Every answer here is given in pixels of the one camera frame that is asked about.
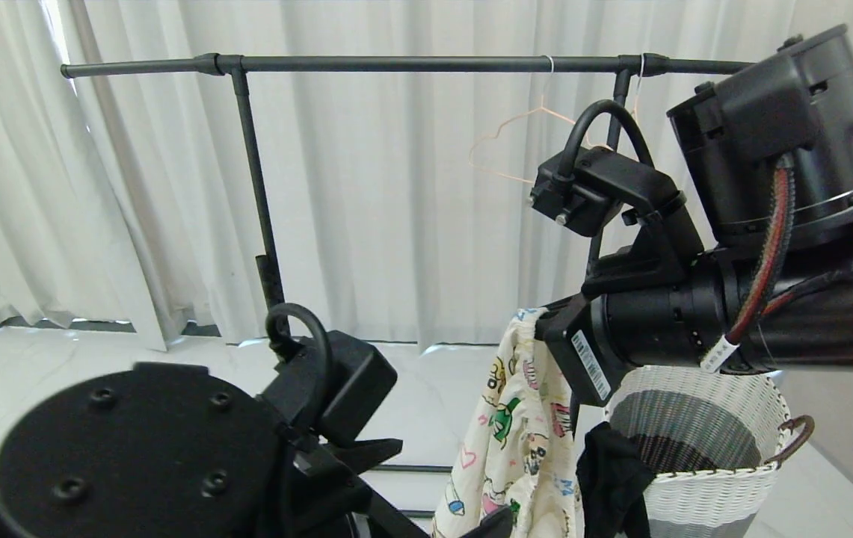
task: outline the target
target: gray and white basket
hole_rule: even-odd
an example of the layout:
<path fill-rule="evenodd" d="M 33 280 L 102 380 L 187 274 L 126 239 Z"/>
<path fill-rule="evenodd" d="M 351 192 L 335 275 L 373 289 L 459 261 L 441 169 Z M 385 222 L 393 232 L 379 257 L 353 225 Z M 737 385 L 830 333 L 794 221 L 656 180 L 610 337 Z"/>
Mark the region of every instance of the gray and white basket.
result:
<path fill-rule="evenodd" d="M 791 418 L 767 376 L 699 368 L 630 372 L 605 418 L 658 473 L 644 493 L 653 538 L 745 535 L 782 462 L 815 427 Z"/>

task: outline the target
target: tile floor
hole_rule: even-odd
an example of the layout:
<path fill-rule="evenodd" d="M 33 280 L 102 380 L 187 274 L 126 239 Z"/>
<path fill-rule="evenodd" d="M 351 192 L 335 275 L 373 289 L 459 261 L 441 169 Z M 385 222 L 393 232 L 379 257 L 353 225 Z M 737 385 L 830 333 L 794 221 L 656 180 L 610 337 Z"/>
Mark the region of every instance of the tile floor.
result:
<path fill-rule="evenodd" d="M 406 344 L 381 344 L 399 381 L 362 437 L 400 437 L 391 463 L 447 466 L 456 454 L 466 415 L 475 405 L 490 359 L 488 347 L 434 347 L 420 355 Z M 19 417 L 46 396 L 78 381 L 126 370 L 137 361 L 207 365 L 211 374 L 248 392 L 275 375 L 262 341 L 228 347 L 215 338 L 183 337 L 167 353 L 144 350 L 136 335 L 69 330 L 0 330 L 0 442 Z M 600 411 L 580 415 L 580 431 Z M 440 474 L 368 473 L 367 481 L 398 507 L 433 510 L 446 479 Z M 853 538 L 853 486 L 812 446 L 781 471 L 748 538 Z"/>

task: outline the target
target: white cable label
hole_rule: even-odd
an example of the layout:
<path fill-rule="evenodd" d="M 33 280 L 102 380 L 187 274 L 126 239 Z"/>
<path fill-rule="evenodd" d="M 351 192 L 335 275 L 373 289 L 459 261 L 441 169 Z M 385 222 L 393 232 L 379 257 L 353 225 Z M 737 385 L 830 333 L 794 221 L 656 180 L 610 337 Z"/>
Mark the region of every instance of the white cable label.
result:
<path fill-rule="evenodd" d="M 709 374 L 715 374 L 716 371 L 719 371 L 719 368 L 722 368 L 724 362 L 726 362 L 728 357 L 731 357 L 731 354 L 735 350 L 738 350 L 738 344 L 728 343 L 723 334 L 722 338 L 719 338 L 719 341 L 706 353 L 706 358 L 703 358 L 702 363 L 699 365 L 702 367 L 702 370 L 709 372 Z"/>
<path fill-rule="evenodd" d="M 581 330 L 577 330 L 576 334 L 573 334 L 573 347 L 579 354 L 579 360 L 586 367 L 586 374 L 589 374 L 589 379 L 593 381 L 593 387 L 596 387 L 596 393 L 600 396 L 600 400 L 604 401 L 612 388 L 609 386 L 608 379 L 605 378 L 603 367 L 600 367 L 600 362 L 596 359 L 596 354 L 593 353 L 593 348 L 589 347 L 589 341 L 586 340 L 586 335 L 582 334 Z"/>

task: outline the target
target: black circular cover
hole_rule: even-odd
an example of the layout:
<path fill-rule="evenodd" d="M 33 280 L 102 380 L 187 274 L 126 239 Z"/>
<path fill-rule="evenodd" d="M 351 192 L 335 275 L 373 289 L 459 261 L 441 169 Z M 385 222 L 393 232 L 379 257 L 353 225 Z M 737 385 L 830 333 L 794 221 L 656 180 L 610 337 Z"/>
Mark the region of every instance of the black circular cover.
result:
<path fill-rule="evenodd" d="M 190 365 L 141 363 L 31 409 L 0 449 L 12 536 L 225 536 L 261 505 L 268 412 Z"/>

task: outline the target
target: robotic arm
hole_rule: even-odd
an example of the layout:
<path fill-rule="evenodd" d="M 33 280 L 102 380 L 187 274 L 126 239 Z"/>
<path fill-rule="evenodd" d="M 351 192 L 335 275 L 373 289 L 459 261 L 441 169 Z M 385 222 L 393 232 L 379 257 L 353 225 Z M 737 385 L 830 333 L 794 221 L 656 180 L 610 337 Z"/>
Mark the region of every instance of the robotic arm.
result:
<path fill-rule="evenodd" d="M 605 403 L 640 365 L 853 368 L 845 32 L 786 43 L 669 111 L 713 250 L 615 102 L 587 108 L 539 168 L 532 207 L 576 234 L 596 236 L 622 205 L 639 225 L 537 327 L 580 401 Z M 603 113 L 620 120 L 639 162 L 580 147 Z M 290 339 L 287 316 L 311 338 Z M 279 374 L 256 397 L 206 368 L 138 364 L 31 409 L 0 449 L 0 537 L 425 536 L 359 477 L 401 448 L 357 441 L 395 384 L 391 365 L 299 306 L 272 307 L 266 328 Z M 470 536 L 509 532 L 505 507 Z"/>

